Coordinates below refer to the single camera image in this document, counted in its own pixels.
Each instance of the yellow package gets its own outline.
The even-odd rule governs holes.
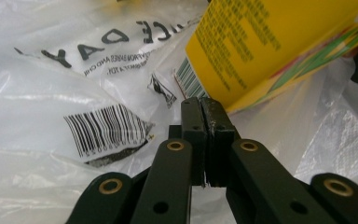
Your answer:
[[[262,102],[358,46],[358,0],[212,1],[176,72],[227,112]]]

